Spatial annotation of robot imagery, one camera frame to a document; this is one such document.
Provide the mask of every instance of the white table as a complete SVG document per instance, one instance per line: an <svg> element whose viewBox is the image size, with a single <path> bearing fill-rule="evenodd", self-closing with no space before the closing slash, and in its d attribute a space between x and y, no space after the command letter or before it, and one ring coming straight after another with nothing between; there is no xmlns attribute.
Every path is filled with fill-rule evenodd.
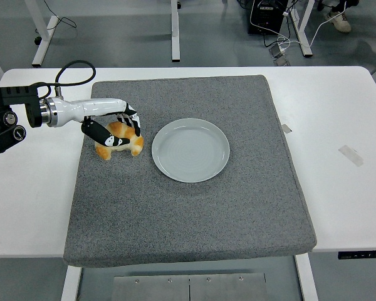
<svg viewBox="0 0 376 301"><path fill-rule="evenodd" d="M57 72L10 70L0 86L52 82ZM90 72L69 69L61 81L78 82ZM314 251L376 250L376 84L366 69L99 68L93 82L257 74L267 78L281 124L292 130L286 139L315 227ZM63 96L90 98L93 82L63 88ZM83 141L80 124L31 129L24 107L13 110L27 136L0 155L0 257L62 256ZM363 165L338 151L344 145L357 151Z"/></svg>

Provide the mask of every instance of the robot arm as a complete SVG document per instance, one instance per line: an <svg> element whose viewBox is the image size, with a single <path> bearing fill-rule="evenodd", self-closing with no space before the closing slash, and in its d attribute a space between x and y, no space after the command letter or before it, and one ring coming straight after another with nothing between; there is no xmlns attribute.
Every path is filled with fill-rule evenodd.
<svg viewBox="0 0 376 301"><path fill-rule="evenodd" d="M140 122L137 112L124 100L98 98L68 102L56 87L56 97L40 99L38 86L0 88L0 153L21 142L26 130L17 125L18 118L10 105L25 104L26 115L31 127L47 124L62 127L69 121L81 122L84 134L104 146L118 146L130 141L113 136L106 128L92 118L102 115L116 115L117 119L135 129L140 136Z"/></svg>
<svg viewBox="0 0 376 301"><path fill-rule="evenodd" d="M116 115L117 119L135 129L140 136L140 123L137 111L126 101L117 98L92 98L67 102L63 97L50 97L43 100L43 122L49 127L62 127L74 120L81 122L82 132L104 146L120 146L130 141L113 136L107 129L92 119L95 116Z"/></svg>

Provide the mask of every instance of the person's leg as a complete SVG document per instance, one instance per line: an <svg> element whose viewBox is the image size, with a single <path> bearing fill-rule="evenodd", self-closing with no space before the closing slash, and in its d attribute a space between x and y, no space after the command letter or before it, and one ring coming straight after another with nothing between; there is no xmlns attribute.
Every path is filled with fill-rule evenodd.
<svg viewBox="0 0 376 301"><path fill-rule="evenodd" d="M332 12L342 12L344 10L344 7L350 8L351 6L357 6L358 3L359 0L340 0L340 3L338 3L338 5L332 7Z"/></svg>
<svg viewBox="0 0 376 301"><path fill-rule="evenodd" d="M342 12L346 8L358 5L358 3L359 0L340 0L340 3L332 7L332 10L326 15L326 20L329 20L338 31L341 31L342 33L349 33L351 31L351 25L347 21L345 13Z"/></svg>

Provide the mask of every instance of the metal plate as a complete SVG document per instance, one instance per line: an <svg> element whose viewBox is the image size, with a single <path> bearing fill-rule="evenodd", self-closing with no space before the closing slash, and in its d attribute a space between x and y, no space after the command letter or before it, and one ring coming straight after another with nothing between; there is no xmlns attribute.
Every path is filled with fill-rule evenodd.
<svg viewBox="0 0 376 301"><path fill-rule="evenodd" d="M115 277L112 301L267 301L263 273Z"/></svg>
<svg viewBox="0 0 376 301"><path fill-rule="evenodd" d="M191 301L267 301L263 273L191 275Z"/></svg>
<svg viewBox="0 0 376 301"><path fill-rule="evenodd" d="M114 277L112 301L189 301L189 276Z"/></svg>

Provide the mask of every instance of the shoe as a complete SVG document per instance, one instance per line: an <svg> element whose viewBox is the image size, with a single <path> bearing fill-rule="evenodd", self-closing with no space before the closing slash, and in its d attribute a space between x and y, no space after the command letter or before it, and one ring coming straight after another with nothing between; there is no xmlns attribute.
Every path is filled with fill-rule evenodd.
<svg viewBox="0 0 376 301"><path fill-rule="evenodd" d="M345 17L345 13L342 13L338 17L335 17L338 14L340 14L339 11L337 12L330 11L326 15L326 20L330 21L338 31L342 33L349 33L351 31L351 25L347 21L347 18Z"/></svg>

